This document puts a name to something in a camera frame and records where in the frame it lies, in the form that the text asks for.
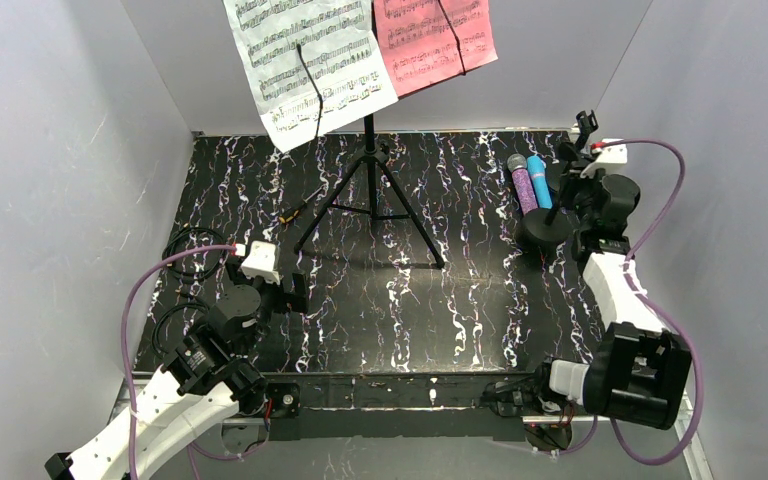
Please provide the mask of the black round-base mic stand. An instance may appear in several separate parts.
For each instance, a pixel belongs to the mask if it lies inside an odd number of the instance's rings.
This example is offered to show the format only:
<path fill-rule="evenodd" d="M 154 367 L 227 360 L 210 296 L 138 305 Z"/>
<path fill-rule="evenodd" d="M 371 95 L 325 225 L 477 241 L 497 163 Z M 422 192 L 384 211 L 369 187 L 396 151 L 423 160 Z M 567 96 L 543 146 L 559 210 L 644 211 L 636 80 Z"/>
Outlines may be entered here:
<path fill-rule="evenodd" d="M 523 215 L 519 220 L 515 239 L 520 245 L 536 244 L 555 246 L 563 243 L 572 232 L 571 224 L 561 213 L 562 209 L 571 209 L 572 189 L 569 175 L 562 182 L 559 194 L 552 194 L 551 209 L 537 208 Z"/>
<path fill-rule="evenodd" d="M 587 149 L 590 135 L 599 129 L 595 111 L 580 111 L 576 115 L 576 125 L 577 138 L 574 141 L 570 138 L 559 140 L 554 146 L 556 162 L 547 166 L 546 179 L 553 194 L 560 193 L 563 179 L 567 174 L 579 175 L 592 161 Z"/>

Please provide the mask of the purple glitter microphone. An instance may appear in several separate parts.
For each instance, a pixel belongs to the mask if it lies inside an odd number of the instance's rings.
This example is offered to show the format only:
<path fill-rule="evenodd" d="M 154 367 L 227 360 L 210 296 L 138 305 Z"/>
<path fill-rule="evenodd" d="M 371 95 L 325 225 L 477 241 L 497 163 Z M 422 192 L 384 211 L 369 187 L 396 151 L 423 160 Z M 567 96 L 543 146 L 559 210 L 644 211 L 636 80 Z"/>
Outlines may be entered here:
<path fill-rule="evenodd" d="M 527 170 L 527 160 L 522 154 L 516 153 L 507 159 L 508 171 L 511 175 L 522 214 L 525 215 L 538 208 L 538 202 L 531 178 Z"/>

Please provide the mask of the white sheet music page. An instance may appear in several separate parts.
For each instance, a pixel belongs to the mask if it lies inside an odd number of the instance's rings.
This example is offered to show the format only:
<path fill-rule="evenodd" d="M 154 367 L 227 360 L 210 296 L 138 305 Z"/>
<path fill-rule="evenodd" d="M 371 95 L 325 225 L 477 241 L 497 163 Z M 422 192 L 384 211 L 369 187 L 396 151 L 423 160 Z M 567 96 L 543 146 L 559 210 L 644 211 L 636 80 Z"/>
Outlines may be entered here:
<path fill-rule="evenodd" d="M 370 1 L 223 4 L 259 117 L 282 153 L 397 102 Z"/>

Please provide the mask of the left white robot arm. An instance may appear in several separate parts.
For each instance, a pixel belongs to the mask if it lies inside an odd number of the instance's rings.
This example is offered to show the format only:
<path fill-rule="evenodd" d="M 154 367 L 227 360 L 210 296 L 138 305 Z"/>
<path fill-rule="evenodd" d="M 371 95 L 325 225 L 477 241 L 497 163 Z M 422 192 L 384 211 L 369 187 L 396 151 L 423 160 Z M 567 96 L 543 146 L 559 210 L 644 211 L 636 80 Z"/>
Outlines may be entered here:
<path fill-rule="evenodd" d="M 84 446 L 53 454 L 52 479 L 149 479 L 209 428 L 235 415 L 294 418 L 300 388 L 269 383 L 248 358 L 260 327 L 275 313 L 308 310 L 308 280 L 238 278 L 232 288 L 170 349 L 149 382 Z"/>

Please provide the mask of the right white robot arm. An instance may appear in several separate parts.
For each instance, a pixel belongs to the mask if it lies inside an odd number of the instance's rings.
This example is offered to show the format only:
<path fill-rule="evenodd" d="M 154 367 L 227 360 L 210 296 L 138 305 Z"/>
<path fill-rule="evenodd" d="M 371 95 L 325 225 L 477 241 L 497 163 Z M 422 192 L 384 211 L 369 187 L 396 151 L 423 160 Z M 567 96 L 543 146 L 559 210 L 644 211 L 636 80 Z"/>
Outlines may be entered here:
<path fill-rule="evenodd" d="M 639 186 L 599 172 L 579 181 L 575 210 L 582 226 L 573 251 L 594 296 L 604 334 L 592 360 L 548 362 L 545 392 L 590 414 L 660 430 L 673 426 L 692 363 L 691 349 L 646 305 L 624 234 L 639 203 Z"/>

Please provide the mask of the blue toy microphone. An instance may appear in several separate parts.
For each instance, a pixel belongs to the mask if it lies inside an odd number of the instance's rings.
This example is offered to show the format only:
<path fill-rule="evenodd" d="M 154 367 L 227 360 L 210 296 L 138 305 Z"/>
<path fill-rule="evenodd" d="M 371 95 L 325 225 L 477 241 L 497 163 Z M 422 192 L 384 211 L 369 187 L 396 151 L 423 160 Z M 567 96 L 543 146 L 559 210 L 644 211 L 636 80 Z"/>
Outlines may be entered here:
<path fill-rule="evenodd" d="M 531 155 L 526 158 L 526 168 L 538 207 L 551 209 L 553 201 L 546 179 L 545 163 L 538 155 Z"/>

